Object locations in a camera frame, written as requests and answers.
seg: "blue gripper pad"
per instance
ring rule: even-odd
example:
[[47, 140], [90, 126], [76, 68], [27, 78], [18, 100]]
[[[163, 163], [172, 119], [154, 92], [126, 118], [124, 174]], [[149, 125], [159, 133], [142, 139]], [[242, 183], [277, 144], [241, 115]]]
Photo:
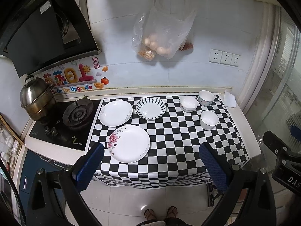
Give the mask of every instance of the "blue gripper pad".
[[293, 137], [295, 137], [299, 142], [301, 142], [301, 130], [296, 127], [296, 126], [292, 126], [290, 128], [290, 133]]
[[214, 158], [212, 153], [208, 150], [205, 146], [205, 143], [202, 143], [199, 148], [199, 156], [204, 163], [205, 167], [207, 168], [213, 182], [215, 183], [218, 190], [221, 190], [225, 192], [228, 188], [227, 184], [227, 175], [222, 169], [222, 167], [219, 165], [218, 161]]
[[95, 143], [86, 155], [81, 156], [74, 164], [72, 177], [76, 181], [77, 191], [87, 189], [97, 167], [104, 156], [104, 147]]

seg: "tiled floor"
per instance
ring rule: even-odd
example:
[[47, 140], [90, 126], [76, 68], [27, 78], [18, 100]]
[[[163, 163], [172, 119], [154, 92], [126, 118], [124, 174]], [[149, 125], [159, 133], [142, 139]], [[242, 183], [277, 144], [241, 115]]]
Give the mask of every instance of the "tiled floor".
[[[145, 221], [143, 213], [147, 208], [153, 209], [159, 219], [164, 219], [172, 205], [178, 209], [178, 218], [199, 226], [212, 211], [207, 207], [206, 185], [135, 189], [129, 186], [108, 187], [91, 181], [81, 195], [103, 226], [135, 226]], [[77, 225], [68, 206], [66, 216]]]

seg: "striped plate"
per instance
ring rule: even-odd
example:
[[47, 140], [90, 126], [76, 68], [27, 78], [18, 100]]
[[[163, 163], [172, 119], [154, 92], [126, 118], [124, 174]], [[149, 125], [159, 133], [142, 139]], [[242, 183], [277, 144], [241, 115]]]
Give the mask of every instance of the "striped plate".
[[156, 120], [164, 115], [165, 103], [158, 98], [145, 98], [138, 102], [136, 113], [143, 119]]

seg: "stove burner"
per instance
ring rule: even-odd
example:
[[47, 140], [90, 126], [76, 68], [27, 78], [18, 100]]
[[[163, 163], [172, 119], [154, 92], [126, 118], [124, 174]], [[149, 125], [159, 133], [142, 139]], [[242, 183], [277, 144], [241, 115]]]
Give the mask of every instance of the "stove burner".
[[89, 123], [87, 119], [92, 111], [93, 102], [90, 99], [79, 99], [67, 107], [63, 114], [63, 122], [72, 130], [80, 129]]
[[71, 119], [73, 121], [79, 122], [83, 118], [85, 118], [86, 114], [87, 114], [87, 111], [86, 111], [85, 107], [80, 106], [71, 113]]

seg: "orange sticker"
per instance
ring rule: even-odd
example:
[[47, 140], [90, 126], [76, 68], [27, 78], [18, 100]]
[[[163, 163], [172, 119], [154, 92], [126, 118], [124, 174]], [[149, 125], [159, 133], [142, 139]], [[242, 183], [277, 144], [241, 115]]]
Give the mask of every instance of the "orange sticker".
[[96, 82], [96, 83], [94, 83], [94, 86], [98, 89], [102, 89], [104, 87], [104, 84], [101, 82]]
[[102, 68], [102, 71], [106, 72], [106, 71], [108, 71], [108, 69], [109, 69], [108, 66], [105, 66]]
[[109, 80], [106, 77], [104, 77], [103, 79], [101, 79], [101, 83], [107, 85], [109, 84]]

